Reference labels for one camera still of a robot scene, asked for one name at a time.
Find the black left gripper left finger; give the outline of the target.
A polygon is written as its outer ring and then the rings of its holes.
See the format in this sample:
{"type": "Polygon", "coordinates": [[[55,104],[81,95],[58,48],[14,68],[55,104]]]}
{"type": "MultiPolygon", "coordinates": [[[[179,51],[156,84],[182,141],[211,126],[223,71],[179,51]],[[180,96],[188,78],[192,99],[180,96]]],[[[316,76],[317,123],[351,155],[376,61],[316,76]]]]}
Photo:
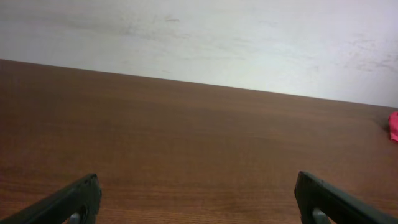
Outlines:
{"type": "Polygon", "coordinates": [[[1,220],[1,223],[94,224],[102,191],[96,174],[88,174],[42,200],[1,220]]]}

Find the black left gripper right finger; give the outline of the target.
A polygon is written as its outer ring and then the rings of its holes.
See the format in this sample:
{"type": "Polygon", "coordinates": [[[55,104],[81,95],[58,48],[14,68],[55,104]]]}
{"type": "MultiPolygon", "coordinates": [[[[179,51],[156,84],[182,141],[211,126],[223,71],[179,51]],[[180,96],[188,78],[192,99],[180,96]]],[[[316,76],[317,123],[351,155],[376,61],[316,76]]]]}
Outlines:
{"type": "Polygon", "coordinates": [[[397,218],[376,210],[309,172],[298,173],[294,194],[303,224],[397,224],[397,218]]]}

